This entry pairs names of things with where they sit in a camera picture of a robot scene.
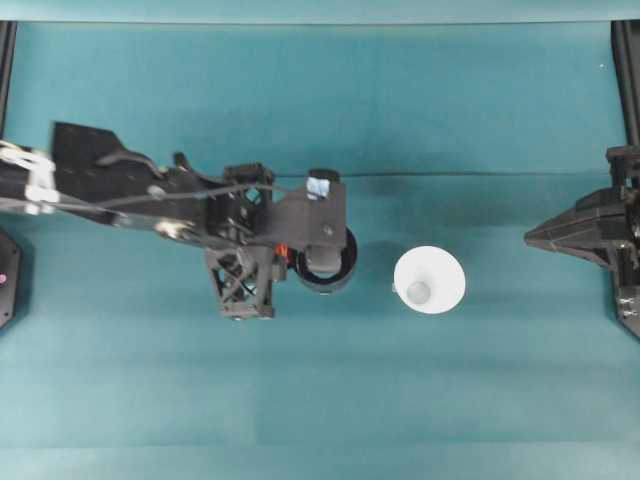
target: black metal frame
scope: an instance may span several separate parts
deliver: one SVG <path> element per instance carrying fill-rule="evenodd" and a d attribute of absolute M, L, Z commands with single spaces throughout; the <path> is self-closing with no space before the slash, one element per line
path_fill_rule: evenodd
<path fill-rule="evenodd" d="M 609 270 L 618 319 L 640 338 L 640 146 L 607 151 L 611 182 L 525 234 L 531 247 Z"/>
<path fill-rule="evenodd" d="M 211 177 L 176 154 L 174 167 L 160 169 L 113 132 L 68 123 L 55 124 L 50 153 L 0 148 L 0 210 L 38 214 L 55 207 L 203 248 L 223 316 L 273 318 L 272 284 L 285 280 L 289 268 L 323 294 L 344 287 L 353 273 L 357 245 L 337 172 L 312 170 L 305 185 L 288 190 L 274 185 L 275 175 L 260 164 L 226 167 Z M 2 240 L 0 326 L 3 309 L 7 318 L 13 311 L 3 306 L 4 284 L 17 279 L 8 269 L 13 257 L 2 251 L 15 247 Z"/>
<path fill-rule="evenodd" d="M 0 22 L 0 138 L 4 134 L 17 30 L 17 22 Z"/>
<path fill-rule="evenodd" d="M 627 143 L 640 145 L 640 20 L 612 22 L 611 47 L 618 74 Z"/>

